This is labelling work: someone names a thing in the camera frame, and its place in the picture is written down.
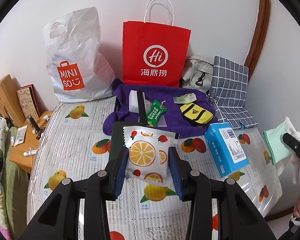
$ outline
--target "snack bag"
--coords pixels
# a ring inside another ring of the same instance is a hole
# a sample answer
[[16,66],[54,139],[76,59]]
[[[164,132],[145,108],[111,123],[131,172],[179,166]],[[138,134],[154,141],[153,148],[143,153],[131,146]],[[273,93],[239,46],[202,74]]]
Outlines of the snack bag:
[[151,127],[157,126],[158,120],[167,111],[167,108],[163,105],[164,102],[160,103],[157,99],[153,100],[150,112],[147,115],[147,122]]
[[126,178],[162,187],[171,185],[168,150],[178,142],[176,134],[141,126],[127,126],[123,131],[125,146],[129,148]]

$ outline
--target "fruit-print mattress cover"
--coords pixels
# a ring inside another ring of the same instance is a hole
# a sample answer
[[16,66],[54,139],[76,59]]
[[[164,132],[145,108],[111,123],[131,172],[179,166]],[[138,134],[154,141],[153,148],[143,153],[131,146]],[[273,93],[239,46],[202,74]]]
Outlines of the fruit-print mattress cover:
[[[106,117],[113,112],[115,97],[84,103],[58,103],[40,140],[31,174],[27,221],[65,177],[86,179],[104,169],[111,137],[102,132]],[[236,130],[249,165],[229,177],[235,179],[263,216],[282,195],[279,178],[269,150],[256,128]],[[211,179],[221,179],[204,136],[178,140],[177,150],[193,169]],[[146,182],[128,179],[115,202],[107,202],[113,240],[185,239],[191,204],[181,202],[173,184],[151,196]],[[212,239],[218,239],[217,203],[212,200]],[[80,203],[79,238],[83,238],[84,201]]]

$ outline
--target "white wall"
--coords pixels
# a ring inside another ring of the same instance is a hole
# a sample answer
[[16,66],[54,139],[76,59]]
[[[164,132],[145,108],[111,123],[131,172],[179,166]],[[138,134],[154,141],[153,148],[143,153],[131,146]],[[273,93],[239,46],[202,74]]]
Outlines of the white wall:
[[[260,132],[286,116],[300,131],[300,27],[278,0],[272,0],[266,41],[248,91],[246,107],[259,121]],[[292,184],[290,163],[279,178],[283,196],[271,213],[293,206],[300,195],[300,178]]]
[[[122,22],[143,20],[149,0],[20,0],[0,24],[0,78],[33,83],[45,107],[56,99],[45,67],[42,28],[73,10],[96,6],[102,28],[100,51],[117,76],[122,75]],[[191,29],[188,55],[222,55],[243,63],[249,50],[258,0],[171,0],[175,25]],[[151,10],[151,20],[166,23],[162,6]]]

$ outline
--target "miniso bag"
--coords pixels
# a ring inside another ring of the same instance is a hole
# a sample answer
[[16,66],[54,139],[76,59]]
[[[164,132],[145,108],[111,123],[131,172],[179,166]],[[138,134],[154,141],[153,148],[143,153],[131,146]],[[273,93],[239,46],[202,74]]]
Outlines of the miniso bag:
[[114,72],[98,51],[101,27],[96,7],[65,14],[44,28],[47,70],[59,102],[112,95]]

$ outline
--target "small yellow pouch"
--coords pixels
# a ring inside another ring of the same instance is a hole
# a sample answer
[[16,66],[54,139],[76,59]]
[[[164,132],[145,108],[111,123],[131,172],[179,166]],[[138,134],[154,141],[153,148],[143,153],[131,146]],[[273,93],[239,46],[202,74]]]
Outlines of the small yellow pouch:
[[213,118],[208,110],[190,103],[180,107],[183,117],[197,126],[204,126]]

